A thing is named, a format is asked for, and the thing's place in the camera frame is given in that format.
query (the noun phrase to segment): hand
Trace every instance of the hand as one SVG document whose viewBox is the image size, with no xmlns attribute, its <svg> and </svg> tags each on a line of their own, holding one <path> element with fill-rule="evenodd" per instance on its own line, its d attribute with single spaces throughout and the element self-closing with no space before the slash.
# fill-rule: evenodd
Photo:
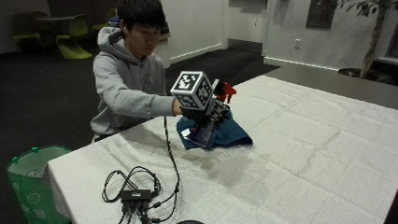
<svg viewBox="0 0 398 224">
<path fill-rule="evenodd" d="M 180 102 L 178 99 L 174 101 L 174 114 L 176 115 L 183 115 L 182 107 L 180 107 Z"/>
</svg>

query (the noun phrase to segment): young man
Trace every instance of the young man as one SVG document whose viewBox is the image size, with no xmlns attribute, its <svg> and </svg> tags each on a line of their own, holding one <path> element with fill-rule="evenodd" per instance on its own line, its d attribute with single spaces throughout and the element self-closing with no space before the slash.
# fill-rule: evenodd
<svg viewBox="0 0 398 224">
<path fill-rule="evenodd" d="M 91 121 L 95 141 L 160 116 L 182 115 L 180 103 L 166 96 L 162 58 L 154 54 L 166 17 L 160 0 L 123 0 L 120 28 L 99 33 L 94 63 L 99 115 Z"/>
</svg>

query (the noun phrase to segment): black cable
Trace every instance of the black cable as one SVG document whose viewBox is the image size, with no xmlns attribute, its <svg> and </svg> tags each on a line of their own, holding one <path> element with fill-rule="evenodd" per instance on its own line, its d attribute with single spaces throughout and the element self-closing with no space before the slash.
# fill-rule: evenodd
<svg viewBox="0 0 398 224">
<path fill-rule="evenodd" d="M 167 218 L 160 219 L 160 218 L 150 218 L 148 216 L 143 216 L 148 221 L 152 221 L 154 223 L 164 222 L 166 220 L 168 220 L 174 216 L 175 211 L 176 211 L 176 207 L 178 207 L 178 193 L 180 191 L 180 172 L 179 172 L 179 168 L 178 168 L 178 165 L 176 165 L 176 160 L 175 160 L 175 156 L 174 156 L 174 152 L 172 152 L 172 147 L 171 147 L 170 131 L 168 131 L 168 128 L 167 128 L 167 117 L 164 117 L 164 132 L 166 132 L 167 150 L 168 150 L 170 158 L 171 158 L 171 160 L 174 162 L 175 171 L 176 171 L 176 174 L 178 174 L 178 183 L 176 183 L 175 191 L 171 194 L 171 196 L 163 202 L 155 203 L 151 207 L 148 207 L 146 209 L 146 211 L 148 211 L 152 208 L 160 207 L 175 196 L 174 210 L 172 210 L 172 213 L 170 214 L 170 216 Z"/>
<path fill-rule="evenodd" d="M 178 207 L 178 193 L 180 191 L 180 172 L 179 172 L 179 168 L 178 168 L 178 165 L 176 165 L 176 160 L 175 160 L 175 156 L 174 156 L 174 152 L 172 152 L 172 148 L 171 148 L 171 141 L 170 141 L 170 132 L 168 132 L 168 128 L 167 128 L 167 117 L 164 117 L 164 131 L 166 131 L 166 143 L 167 143 L 167 150 L 168 150 L 168 155 L 170 155 L 170 158 L 174 162 L 174 167 L 175 167 L 175 171 L 176 171 L 176 174 L 178 174 L 178 183 L 176 183 L 176 187 L 175 187 L 175 191 L 174 193 L 171 194 L 171 196 L 162 202 L 158 202 L 158 203 L 154 203 L 152 206 L 148 207 L 148 203 L 151 201 L 138 201 L 138 216 L 142 217 L 142 221 L 143 223 L 160 223 L 160 222 L 164 222 L 166 220 L 168 220 L 175 212 L 176 212 L 176 207 Z M 131 177 L 134 174 L 136 173 L 142 173 L 142 172 L 146 172 L 148 173 L 152 177 L 154 177 L 154 181 L 155 181 L 155 190 L 152 192 L 152 198 L 155 198 L 160 192 L 162 192 L 162 182 L 160 180 L 158 179 L 156 175 L 144 167 L 142 166 L 136 166 L 131 172 L 128 173 L 128 175 L 124 174 L 124 172 L 122 170 L 118 170 L 118 171 L 114 171 L 110 175 L 108 175 L 108 178 L 106 180 L 106 183 L 104 183 L 104 191 L 103 191 L 103 199 L 107 203 L 115 203 L 123 196 L 123 191 L 127 187 L 127 185 L 132 188 L 132 189 L 139 189 L 138 185 L 131 181 Z M 107 195 L 107 186 L 108 186 L 108 183 L 114 177 L 114 175 L 122 175 L 123 178 L 124 178 L 124 185 L 118 193 L 118 195 L 115 196 L 115 198 L 110 198 L 108 195 Z M 151 218 L 148 216 L 148 210 L 152 209 L 152 208 L 158 208 L 160 207 L 164 203 L 167 203 L 175 196 L 175 202 L 174 202 L 174 210 L 172 210 L 172 213 L 170 214 L 170 216 L 164 219 L 160 219 L 160 218 Z M 128 203 L 128 201 L 124 201 L 124 216 L 122 218 L 122 221 L 120 221 L 120 224 L 123 223 L 124 221 L 124 217 L 126 217 L 126 214 L 127 212 L 130 211 L 130 218 L 128 218 L 128 223 L 131 222 L 131 219 L 132 219 L 132 214 L 134 214 L 134 211 L 136 209 L 136 204 L 132 206 L 131 203 Z"/>
<path fill-rule="evenodd" d="M 103 199 L 104 199 L 104 201 L 106 201 L 107 203 L 115 203 L 115 202 L 122 198 L 122 196 L 123 196 L 123 191 L 124 191 L 124 189 L 126 189 L 127 184 L 130 184 L 130 187 L 131 187 L 132 189 L 139 189 L 139 188 L 138 188 L 138 185 L 136 185 L 134 182 L 131 182 L 130 178 L 132 177 L 134 174 L 140 173 L 140 172 L 146 172 L 146 173 L 148 173 L 148 174 L 155 178 L 155 182 L 156 182 L 155 185 L 158 186 L 158 188 L 155 189 L 155 191 L 160 191 L 160 189 L 162 189 L 162 182 L 160 182 L 160 180 L 158 179 L 156 175 L 155 175 L 147 168 L 144 168 L 144 167 L 142 167 L 142 166 L 136 166 L 136 167 L 131 170 L 131 172 L 130 172 L 128 175 L 126 175 L 123 171 L 118 170 L 118 171 L 114 171 L 114 172 L 110 174 L 110 176 L 108 176 L 108 178 L 107 178 L 107 180 L 106 180 L 106 183 L 104 183 Z M 106 190 L 107 190 L 107 186 L 108 186 L 108 183 L 110 183 L 110 181 L 111 181 L 111 178 L 112 178 L 112 176 L 114 176 L 115 174 L 123 176 L 123 178 L 124 178 L 124 185 L 123 185 L 123 187 L 122 187 L 122 189 L 120 189 L 120 192 L 119 192 L 118 195 L 115 196 L 115 198 L 114 198 L 114 199 L 110 199 L 110 198 L 108 198 L 108 195 L 107 195 L 107 193 L 106 193 Z"/>
<path fill-rule="evenodd" d="M 127 212 L 124 212 L 124 215 L 123 215 L 123 218 L 122 218 L 122 221 L 120 221 L 119 224 L 123 224 L 123 222 L 124 222 L 126 213 L 127 213 Z"/>
</svg>

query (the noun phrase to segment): black and white pattern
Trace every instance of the black and white pattern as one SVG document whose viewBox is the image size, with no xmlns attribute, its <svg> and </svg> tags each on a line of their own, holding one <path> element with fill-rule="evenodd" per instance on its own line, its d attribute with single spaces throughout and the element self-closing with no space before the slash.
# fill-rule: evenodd
<svg viewBox="0 0 398 224">
<path fill-rule="evenodd" d="M 183 108 L 200 109 L 200 106 L 192 96 L 176 95 L 176 98 L 179 99 L 179 102 L 180 102 Z"/>
<path fill-rule="evenodd" d="M 214 93 L 212 84 L 207 78 L 203 78 L 196 91 L 196 95 L 199 97 L 199 101 L 202 105 L 207 105 L 210 98 L 212 97 L 212 93 Z"/>
<path fill-rule="evenodd" d="M 192 91 L 200 79 L 200 74 L 183 74 L 178 80 L 176 91 Z"/>
</svg>

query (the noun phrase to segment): white tablecloth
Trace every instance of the white tablecloth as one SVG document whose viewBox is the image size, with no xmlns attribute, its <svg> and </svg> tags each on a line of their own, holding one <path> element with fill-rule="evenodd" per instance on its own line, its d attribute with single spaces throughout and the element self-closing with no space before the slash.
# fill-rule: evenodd
<svg viewBox="0 0 398 224">
<path fill-rule="evenodd" d="M 398 187 L 398 111 L 265 76 L 236 89 L 231 107 L 252 147 L 186 150 L 180 118 L 168 118 L 182 187 L 166 223 L 384 223 Z M 138 165 L 158 174 L 166 199 L 178 177 L 163 118 L 48 163 L 56 203 L 74 223 L 119 223 L 122 203 L 103 201 L 104 182 Z M 115 195 L 122 181 L 112 186 Z M 142 187 L 152 183 L 142 179 Z M 172 202 L 150 216 L 171 210 Z"/>
</svg>

